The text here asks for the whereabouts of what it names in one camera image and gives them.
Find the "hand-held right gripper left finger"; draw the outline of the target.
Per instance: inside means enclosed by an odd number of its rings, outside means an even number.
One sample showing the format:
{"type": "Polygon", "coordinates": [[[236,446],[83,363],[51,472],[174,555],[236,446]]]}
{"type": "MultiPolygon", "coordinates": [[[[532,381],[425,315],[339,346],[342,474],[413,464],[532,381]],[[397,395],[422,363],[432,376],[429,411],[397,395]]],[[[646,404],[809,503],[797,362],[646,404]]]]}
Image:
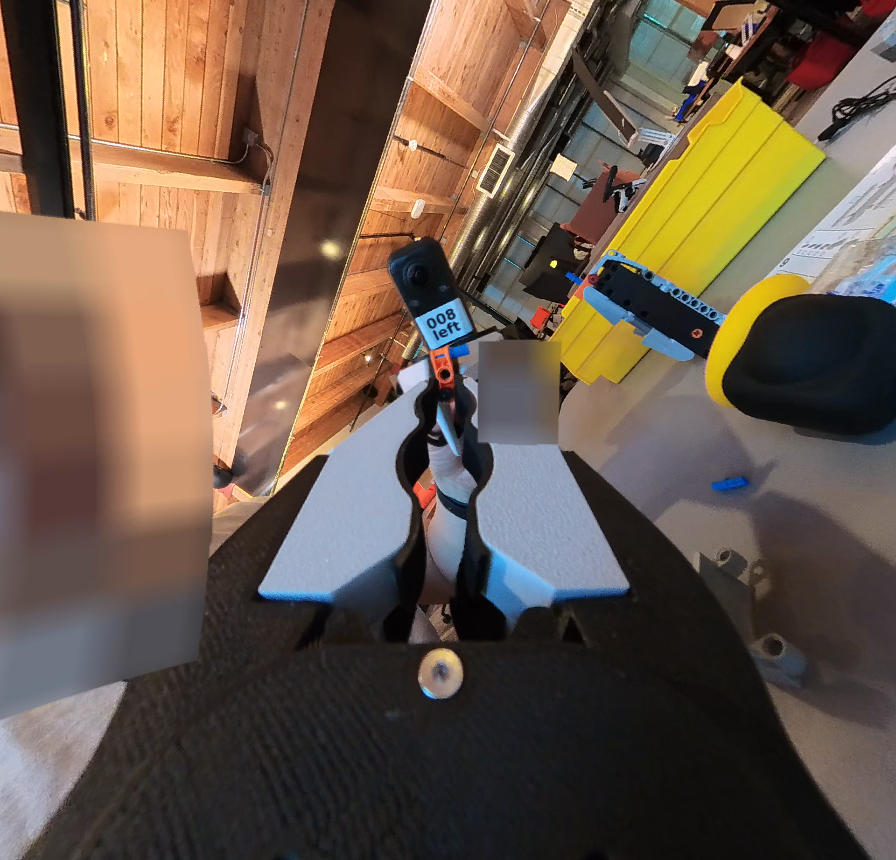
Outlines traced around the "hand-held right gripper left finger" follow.
{"type": "Polygon", "coordinates": [[[259,586],[267,600],[356,615],[406,640],[427,569],[414,486],[428,467],[429,382],[331,451],[259,586]]]}

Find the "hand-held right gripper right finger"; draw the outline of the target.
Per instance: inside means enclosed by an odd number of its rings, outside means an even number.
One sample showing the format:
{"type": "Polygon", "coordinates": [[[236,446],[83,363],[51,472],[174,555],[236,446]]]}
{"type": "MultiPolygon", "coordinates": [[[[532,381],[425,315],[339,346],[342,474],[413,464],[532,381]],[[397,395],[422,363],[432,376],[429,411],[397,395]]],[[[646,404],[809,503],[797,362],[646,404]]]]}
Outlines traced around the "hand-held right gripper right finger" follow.
{"type": "Polygon", "coordinates": [[[502,640],[531,609],[626,595],[630,583],[554,443],[487,442],[476,383],[458,389],[462,462],[475,480],[454,595],[461,640],[502,640]]]}

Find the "grey desk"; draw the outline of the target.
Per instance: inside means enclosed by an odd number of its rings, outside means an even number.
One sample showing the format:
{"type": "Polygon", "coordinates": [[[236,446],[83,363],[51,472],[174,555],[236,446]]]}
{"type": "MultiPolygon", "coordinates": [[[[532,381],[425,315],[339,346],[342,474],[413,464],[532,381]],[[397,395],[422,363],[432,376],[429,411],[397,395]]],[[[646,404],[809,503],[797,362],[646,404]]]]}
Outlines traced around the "grey desk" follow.
{"type": "Polygon", "coordinates": [[[698,362],[655,353],[621,384],[576,385],[560,434],[687,558],[769,564],[757,620],[813,664],[802,689],[770,687],[778,714],[868,854],[894,858],[894,443],[746,418],[708,397],[698,362]]]}

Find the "white air vent grille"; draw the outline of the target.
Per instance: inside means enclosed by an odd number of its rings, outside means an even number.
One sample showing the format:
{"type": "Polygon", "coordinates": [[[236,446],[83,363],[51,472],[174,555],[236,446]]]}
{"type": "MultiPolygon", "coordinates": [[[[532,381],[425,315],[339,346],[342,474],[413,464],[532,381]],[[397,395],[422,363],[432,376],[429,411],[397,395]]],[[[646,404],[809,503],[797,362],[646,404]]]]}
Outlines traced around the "white air vent grille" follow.
{"type": "Polygon", "coordinates": [[[494,198],[505,177],[512,170],[515,157],[514,151],[500,143],[496,144],[487,165],[479,173],[476,190],[489,199],[494,198]]]}

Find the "black grey brick assembly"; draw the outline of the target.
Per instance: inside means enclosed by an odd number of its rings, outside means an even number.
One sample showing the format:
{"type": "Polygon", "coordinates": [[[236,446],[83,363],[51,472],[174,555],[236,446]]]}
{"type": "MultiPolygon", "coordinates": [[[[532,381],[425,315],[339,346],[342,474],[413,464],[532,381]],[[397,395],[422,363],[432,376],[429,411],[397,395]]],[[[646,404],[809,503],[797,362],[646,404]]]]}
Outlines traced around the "black grey brick assembly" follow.
{"type": "Polygon", "coordinates": [[[612,325],[626,322],[644,347],[678,362],[706,360],[726,315],[620,252],[610,251],[583,280],[584,301],[612,325]]]}

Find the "grey angled brick piece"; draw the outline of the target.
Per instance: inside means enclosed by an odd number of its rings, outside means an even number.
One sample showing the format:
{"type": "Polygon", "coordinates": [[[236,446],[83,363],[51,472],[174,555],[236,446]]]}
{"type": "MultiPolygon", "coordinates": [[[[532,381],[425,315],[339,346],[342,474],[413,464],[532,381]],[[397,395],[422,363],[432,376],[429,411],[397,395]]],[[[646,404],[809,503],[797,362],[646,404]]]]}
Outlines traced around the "grey angled brick piece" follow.
{"type": "Polygon", "coordinates": [[[759,602],[771,591],[771,577],[761,562],[722,549],[710,557],[698,552],[693,559],[703,583],[730,619],[757,670],[769,684],[798,690],[805,684],[808,660],[792,642],[757,623],[759,602]]]}

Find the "yellow parts bin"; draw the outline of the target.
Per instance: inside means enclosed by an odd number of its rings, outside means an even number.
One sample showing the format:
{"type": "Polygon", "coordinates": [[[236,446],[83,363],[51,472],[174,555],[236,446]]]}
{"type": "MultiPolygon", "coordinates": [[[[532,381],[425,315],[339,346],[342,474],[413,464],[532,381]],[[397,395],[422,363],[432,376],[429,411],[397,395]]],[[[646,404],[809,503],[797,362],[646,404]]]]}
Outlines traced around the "yellow parts bin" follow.
{"type": "Polygon", "coordinates": [[[616,251],[701,298],[703,291],[825,160],[741,82],[736,82],[686,136],[591,265],[563,312],[552,341],[566,370],[585,384],[619,383],[648,348],[622,322],[612,325],[583,299],[582,282],[616,251]]]}

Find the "black rubber tyre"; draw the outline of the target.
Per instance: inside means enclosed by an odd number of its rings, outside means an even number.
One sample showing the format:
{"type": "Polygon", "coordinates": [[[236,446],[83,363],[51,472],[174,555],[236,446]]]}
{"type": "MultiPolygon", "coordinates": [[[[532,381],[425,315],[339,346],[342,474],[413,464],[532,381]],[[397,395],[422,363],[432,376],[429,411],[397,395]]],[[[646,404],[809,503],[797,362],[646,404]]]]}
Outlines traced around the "black rubber tyre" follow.
{"type": "Polygon", "coordinates": [[[855,440],[894,433],[895,310],[881,299],[783,297],[761,311],[721,395],[748,417],[855,440]]]}

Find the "person's white shirt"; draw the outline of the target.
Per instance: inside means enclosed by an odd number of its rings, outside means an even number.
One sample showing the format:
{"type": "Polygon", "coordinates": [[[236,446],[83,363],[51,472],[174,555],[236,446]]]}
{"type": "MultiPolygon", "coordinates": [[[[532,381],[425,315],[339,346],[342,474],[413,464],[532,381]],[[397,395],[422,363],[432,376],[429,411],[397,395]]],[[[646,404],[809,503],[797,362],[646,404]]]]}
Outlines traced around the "person's white shirt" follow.
{"type": "Polygon", "coordinates": [[[95,688],[1,721],[1,857],[23,857],[83,774],[126,690],[95,688]]]}

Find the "clear sanitizer bottle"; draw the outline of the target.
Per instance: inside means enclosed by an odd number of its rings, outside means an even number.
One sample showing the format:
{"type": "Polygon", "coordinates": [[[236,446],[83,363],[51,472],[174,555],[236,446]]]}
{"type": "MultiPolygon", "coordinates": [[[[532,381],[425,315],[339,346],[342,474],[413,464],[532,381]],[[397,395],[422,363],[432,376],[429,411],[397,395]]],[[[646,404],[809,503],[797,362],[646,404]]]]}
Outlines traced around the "clear sanitizer bottle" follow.
{"type": "Polygon", "coordinates": [[[875,298],[895,306],[895,254],[885,255],[864,271],[841,281],[827,293],[875,298]]]}

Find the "open instruction booklet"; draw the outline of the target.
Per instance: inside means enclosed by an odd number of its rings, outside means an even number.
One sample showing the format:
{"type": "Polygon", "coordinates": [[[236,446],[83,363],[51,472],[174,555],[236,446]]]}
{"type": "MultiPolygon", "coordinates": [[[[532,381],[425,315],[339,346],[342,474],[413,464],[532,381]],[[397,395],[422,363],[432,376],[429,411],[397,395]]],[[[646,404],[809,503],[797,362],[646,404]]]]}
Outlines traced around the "open instruction booklet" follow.
{"type": "Polygon", "coordinates": [[[895,213],[895,157],[887,154],[802,238],[769,276],[813,281],[851,243],[873,239],[895,213]]]}

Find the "silver ventilation duct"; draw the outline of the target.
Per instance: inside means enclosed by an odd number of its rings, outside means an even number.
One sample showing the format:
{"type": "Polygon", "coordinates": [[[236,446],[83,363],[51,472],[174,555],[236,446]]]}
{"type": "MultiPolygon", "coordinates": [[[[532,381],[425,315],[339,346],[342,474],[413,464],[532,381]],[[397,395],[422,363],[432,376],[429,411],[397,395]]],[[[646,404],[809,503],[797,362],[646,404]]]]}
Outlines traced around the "silver ventilation duct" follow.
{"type": "Polygon", "coordinates": [[[591,105],[592,97],[579,70],[588,55],[574,48],[546,86],[533,89],[511,121],[505,144],[511,153],[495,194],[474,204],[450,255],[461,288],[489,275],[527,215],[547,170],[564,149],[591,105]]]}

